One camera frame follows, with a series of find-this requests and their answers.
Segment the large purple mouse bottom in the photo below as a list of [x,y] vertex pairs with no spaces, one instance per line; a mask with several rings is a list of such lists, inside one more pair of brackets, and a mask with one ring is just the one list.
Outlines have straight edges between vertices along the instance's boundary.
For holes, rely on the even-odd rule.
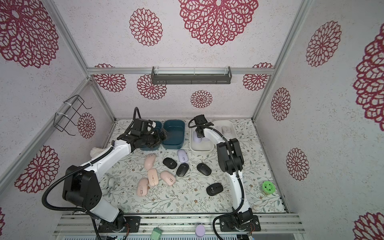
[[199,138],[196,131],[193,132],[193,141],[195,144],[200,144],[203,138]]

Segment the white mouse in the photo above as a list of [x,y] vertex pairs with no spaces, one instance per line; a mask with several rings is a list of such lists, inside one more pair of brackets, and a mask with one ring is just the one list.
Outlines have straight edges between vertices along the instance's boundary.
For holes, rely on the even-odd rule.
[[225,136],[230,136],[232,134],[232,130],[228,126],[222,126],[222,132]]

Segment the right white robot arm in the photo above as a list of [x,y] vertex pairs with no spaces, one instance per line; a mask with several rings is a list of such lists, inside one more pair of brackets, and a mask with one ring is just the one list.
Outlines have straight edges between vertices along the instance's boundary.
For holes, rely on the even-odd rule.
[[233,197],[233,211],[226,214],[226,216],[232,216],[238,224],[249,222],[253,214],[244,188],[244,158],[239,141],[237,139],[227,139],[209,125],[196,125],[195,127],[199,138],[208,138],[216,144],[219,167],[229,178]]

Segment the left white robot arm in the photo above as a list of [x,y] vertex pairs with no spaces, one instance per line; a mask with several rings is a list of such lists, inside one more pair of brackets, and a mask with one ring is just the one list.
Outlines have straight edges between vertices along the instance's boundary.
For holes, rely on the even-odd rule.
[[63,199],[93,217],[114,222],[119,217],[120,210],[103,197],[99,182],[109,169],[134,150],[158,146],[166,138],[167,132],[164,129],[139,136],[132,132],[121,134],[109,149],[96,158],[79,167],[71,166],[67,169],[66,174],[72,175],[64,180]]

